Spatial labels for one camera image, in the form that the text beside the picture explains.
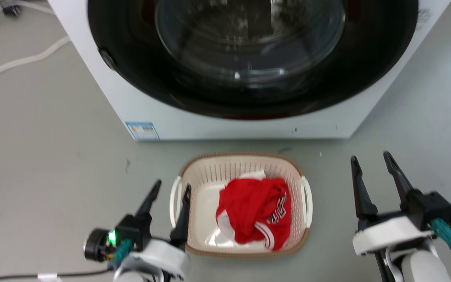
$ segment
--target white washing machine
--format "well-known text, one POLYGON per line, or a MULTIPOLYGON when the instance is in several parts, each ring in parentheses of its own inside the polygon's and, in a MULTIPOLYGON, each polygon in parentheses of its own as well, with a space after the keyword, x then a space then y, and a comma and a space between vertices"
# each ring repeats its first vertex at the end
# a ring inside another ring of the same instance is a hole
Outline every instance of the white washing machine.
POLYGON ((49 0, 136 140, 345 139, 450 0, 49 0))

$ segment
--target concrete floor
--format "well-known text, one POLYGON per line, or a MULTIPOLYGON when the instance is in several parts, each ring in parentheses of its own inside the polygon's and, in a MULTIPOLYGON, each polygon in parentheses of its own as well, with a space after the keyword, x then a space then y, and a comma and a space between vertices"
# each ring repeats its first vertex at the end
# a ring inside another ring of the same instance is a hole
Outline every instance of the concrete floor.
MULTIPOLYGON (((0 16, 0 64, 40 53, 62 36, 48 14, 0 16)), ((103 268, 84 259, 85 237, 133 212, 156 178, 163 188, 153 207, 152 233, 167 236, 170 186, 180 168, 196 155, 229 150, 283 152, 301 165, 313 191, 311 234, 289 257, 192 255, 191 281, 378 281, 375 259, 357 257, 352 248, 357 220, 349 158, 358 156, 380 211, 399 207, 383 150, 415 187, 451 201, 451 4, 345 141, 136 143, 71 44, 45 61, 1 74, 0 275, 103 268)), ((449 249, 442 242, 437 248, 451 275, 449 249)))

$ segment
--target plastic basket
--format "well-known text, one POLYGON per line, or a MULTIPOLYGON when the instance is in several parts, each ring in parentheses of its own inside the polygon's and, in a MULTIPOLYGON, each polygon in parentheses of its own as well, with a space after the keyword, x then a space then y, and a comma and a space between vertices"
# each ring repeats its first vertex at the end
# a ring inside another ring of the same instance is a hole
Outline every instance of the plastic basket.
POLYGON ((296 252, 307 240, 312 222, 311 188, 299 166, 278 154, 229 152, 201 155, 188 162, 170 193, 170 221, 175 226, 181 197, 187 184, 192 187, 186 251, 197 255, 234 258, 279 257, 296 252), (219 191, 241 174, 264 170, 269 178, 281 177, 292 198, 290 236, 278 251, 264 248, 263 242, 238 244, 221 236, 215 221, 219 191))

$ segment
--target washing machine label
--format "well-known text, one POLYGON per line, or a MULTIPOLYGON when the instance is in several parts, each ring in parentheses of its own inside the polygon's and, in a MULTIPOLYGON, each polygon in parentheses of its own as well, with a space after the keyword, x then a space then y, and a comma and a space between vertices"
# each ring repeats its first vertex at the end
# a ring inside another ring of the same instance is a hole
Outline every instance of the washing machine label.
POLYGON ((126 126, 135 140, 159 140, 152 123, 126 123, 126 126))

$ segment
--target red clothing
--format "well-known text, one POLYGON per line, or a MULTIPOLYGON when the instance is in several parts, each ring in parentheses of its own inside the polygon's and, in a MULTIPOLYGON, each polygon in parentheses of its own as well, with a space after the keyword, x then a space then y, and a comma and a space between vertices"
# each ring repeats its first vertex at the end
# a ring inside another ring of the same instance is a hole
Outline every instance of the red clothing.
POLYGON ((290 235, 291 211, 282 178, 234 179, 220 191, 215 219, 220 230, 240 244, 264 239, 266 248, 278 250, 290 235))

